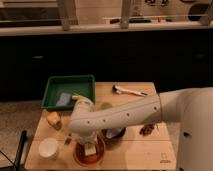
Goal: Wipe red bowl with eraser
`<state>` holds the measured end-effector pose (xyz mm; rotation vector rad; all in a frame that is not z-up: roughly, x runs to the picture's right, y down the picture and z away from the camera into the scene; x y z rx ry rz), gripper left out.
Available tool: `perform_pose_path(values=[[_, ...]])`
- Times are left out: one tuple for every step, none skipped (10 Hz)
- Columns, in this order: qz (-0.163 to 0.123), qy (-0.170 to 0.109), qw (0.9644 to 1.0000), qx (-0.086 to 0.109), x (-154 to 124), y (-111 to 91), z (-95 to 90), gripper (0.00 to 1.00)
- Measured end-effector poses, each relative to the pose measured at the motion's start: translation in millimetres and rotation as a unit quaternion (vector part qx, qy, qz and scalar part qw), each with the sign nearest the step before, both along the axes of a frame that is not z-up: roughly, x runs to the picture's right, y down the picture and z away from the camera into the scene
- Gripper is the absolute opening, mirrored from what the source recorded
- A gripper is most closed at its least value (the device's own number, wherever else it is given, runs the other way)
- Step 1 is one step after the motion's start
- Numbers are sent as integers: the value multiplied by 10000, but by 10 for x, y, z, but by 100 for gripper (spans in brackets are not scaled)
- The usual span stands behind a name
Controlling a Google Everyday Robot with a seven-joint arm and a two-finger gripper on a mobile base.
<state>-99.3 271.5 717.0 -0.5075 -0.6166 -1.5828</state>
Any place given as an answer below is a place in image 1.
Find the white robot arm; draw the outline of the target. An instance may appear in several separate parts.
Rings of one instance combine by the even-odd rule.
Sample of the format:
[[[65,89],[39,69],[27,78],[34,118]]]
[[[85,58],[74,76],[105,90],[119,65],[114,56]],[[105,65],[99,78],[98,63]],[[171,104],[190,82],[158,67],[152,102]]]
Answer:
[[[213,87],[162,92],[99,111],[91,107],[81,99],[71,114],[69,130],[81,141],[103,129],[178,122],[176,171],[213,171]]]

